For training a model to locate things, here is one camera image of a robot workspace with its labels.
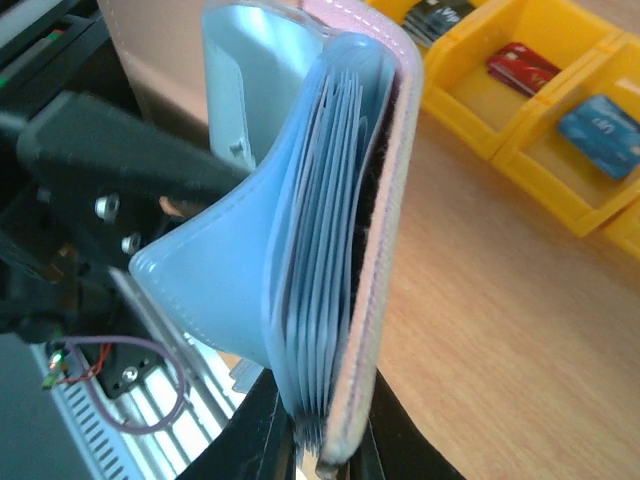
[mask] tabletop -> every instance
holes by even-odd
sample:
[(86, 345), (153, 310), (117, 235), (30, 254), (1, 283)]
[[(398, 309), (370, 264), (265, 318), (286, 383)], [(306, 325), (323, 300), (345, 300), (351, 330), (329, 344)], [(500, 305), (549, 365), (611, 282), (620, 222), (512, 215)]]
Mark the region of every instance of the tabletop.
[[(640, 33), (638, 2), (578, 3)], [(380, 369), (469, 480), (640, 478), (638, 272), (423, 114)]]

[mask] gray floor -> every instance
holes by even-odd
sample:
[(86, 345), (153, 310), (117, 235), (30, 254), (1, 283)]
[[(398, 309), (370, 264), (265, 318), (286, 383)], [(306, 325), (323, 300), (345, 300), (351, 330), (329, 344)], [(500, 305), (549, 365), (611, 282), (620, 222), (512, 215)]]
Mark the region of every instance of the gray floor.
[(0, 336), (0, 479), (89, 480), (29, 348)]

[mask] red wire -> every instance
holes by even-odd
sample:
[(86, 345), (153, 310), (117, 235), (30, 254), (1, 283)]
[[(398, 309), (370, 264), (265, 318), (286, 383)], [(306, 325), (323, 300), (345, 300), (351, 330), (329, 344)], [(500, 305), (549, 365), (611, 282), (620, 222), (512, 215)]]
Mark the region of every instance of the red wire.
[(90, 380), (91, 378), (95, 377), (96, 375), (98, 375), (102, 371), (102, 368), (104, 367), (104, 363), (106, 362), (107, 357), (109, 356), (109, 353), (111, 352), (112, 346), (113, 345), (111, 343), (101, 344), (100, 345), (100, 358), (98, 359), (98, 361), (93, 366), (91, 366), (89, 368), (89, 370), (87, 370), (80, 377), (63, 378), (62, 380), (58, 381), (58, 385), (60, 385), (60, 384), (73, 385), (73, 384), (78, 383), (78, 382), (85, 382), (85, 381)]

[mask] blue packet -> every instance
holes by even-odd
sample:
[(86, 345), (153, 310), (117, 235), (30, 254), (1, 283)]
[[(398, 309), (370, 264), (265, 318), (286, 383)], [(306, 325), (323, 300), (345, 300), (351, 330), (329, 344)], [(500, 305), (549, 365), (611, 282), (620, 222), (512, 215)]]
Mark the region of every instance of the blue packet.
[(558, 131), (615, 180), (640, 163), (640, 124), (606, 95), (595, 95), (565, 115)]

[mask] wooden surface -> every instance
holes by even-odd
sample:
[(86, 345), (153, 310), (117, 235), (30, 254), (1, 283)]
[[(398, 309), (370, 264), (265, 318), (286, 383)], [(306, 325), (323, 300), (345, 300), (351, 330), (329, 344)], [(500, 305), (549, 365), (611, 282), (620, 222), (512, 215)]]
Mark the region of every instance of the wooden surface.
[[(579, 3), (640, 33), (639, 2)], [(640, 479), (640, 262), (573, 238), (426, 115), (380, 369), (469, 480)]]

